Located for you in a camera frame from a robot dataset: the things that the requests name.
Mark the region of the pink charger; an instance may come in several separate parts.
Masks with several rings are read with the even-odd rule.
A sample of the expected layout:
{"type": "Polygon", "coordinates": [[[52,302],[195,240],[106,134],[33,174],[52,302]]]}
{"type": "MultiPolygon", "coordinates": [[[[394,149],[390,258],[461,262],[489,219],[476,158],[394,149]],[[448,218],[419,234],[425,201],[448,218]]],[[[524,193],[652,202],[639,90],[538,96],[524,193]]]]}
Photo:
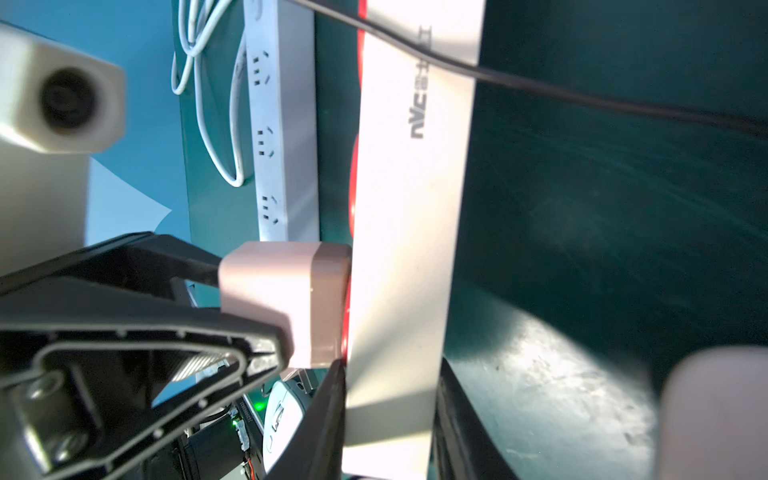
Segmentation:
{"type": "Polygon", "coordinates": [[[327,368],[343,357],[351,259],[344,244],[245,243],[220,263],[221,310],[278,327],[289,368],[327,368]]]}

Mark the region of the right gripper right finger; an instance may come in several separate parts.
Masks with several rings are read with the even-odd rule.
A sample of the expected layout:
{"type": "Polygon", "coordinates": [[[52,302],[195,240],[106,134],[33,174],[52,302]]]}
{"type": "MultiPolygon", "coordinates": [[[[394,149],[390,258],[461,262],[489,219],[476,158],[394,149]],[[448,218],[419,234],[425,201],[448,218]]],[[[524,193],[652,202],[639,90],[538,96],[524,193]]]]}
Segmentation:
{"type": "Polygon", "coordinates": [[[436,392],[433,454],[438,479],[519,479],[494,445],[446,359],[436,392]]]}

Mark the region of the light green wireless mouse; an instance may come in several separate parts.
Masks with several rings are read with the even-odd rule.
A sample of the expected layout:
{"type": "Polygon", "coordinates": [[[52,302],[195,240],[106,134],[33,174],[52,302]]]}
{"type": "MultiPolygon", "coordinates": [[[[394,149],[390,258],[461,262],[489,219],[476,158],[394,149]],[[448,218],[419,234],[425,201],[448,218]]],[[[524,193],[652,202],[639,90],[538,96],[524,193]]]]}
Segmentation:
{"type": "Polygon", "coordinates": [[[311,397],[295,379],[277,381],[267,400],[263,425],[262,459],[266,473],[288,447],[310,406],[311,397]]]}

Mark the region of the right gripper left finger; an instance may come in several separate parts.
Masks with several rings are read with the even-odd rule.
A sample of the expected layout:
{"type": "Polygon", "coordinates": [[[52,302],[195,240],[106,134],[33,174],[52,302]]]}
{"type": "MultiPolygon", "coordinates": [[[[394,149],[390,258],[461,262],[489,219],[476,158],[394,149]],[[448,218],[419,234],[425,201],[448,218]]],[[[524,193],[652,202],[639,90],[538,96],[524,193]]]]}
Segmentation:
{"type": "Polygon", "coordinates": [[[319,390],[267,480],[342,478],[346,377],[342,360],[330,366],[319,390]]]}

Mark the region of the peach wireless mouse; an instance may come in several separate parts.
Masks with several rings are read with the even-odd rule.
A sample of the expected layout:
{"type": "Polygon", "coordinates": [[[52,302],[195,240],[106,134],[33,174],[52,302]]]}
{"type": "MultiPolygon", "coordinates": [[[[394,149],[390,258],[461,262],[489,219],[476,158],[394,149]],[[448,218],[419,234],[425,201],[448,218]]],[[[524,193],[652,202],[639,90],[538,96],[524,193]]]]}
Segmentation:
{"type": "Polygon", "coordinates": [[[765,347],[712,348],[674,368],[661,396],[656,477],[767,477],[765,347]]]}

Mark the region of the white power strip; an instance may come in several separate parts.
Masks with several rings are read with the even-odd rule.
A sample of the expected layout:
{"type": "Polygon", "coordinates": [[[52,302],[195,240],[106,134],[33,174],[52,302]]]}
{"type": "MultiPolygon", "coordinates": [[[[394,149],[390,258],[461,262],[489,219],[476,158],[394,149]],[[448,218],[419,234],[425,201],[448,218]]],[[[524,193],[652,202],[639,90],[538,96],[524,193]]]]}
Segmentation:
{"type": "Polygon", "coordinates": [[[289,1],[243,4],[259,237],[320,237],[312,11],[289,1]]]}

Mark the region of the beige wooden power strip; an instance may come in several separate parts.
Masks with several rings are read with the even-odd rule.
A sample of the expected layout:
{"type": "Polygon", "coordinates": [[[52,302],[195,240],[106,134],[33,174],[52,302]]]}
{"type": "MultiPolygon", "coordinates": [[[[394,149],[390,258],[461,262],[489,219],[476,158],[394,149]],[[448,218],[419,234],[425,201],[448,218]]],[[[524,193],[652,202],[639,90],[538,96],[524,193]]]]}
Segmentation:
{"type": "Polygon", "coordinates": [[[427,475],[474,93],[471,78],[365,39],[346,474],[427,475]]]}

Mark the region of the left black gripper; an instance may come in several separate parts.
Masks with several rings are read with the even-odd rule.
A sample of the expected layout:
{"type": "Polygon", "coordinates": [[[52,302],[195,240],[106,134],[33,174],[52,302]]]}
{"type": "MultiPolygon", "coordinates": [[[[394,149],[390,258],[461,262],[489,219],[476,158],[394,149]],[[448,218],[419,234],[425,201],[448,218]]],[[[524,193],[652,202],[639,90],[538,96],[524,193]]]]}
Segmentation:
{"type": "Polygon", "coordinates": [[[177,305],[220,263],[141,232],[3,276],[2,477],[119,479],[277,374],[278,329],[177,305]]]}

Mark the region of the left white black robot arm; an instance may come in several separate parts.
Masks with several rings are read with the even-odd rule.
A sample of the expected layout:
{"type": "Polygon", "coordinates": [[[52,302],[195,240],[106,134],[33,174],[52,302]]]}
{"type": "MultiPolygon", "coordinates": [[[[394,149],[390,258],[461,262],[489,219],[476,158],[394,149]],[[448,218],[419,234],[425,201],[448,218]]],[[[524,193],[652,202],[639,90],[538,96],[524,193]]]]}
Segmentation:
{"type": "Polygon", "coordinates": [[[198,308],[220,259],[117,237],[1,278],[5,479],[220,479],[248,459],[245,394],[285,363],[272,326],[198,308]]]}

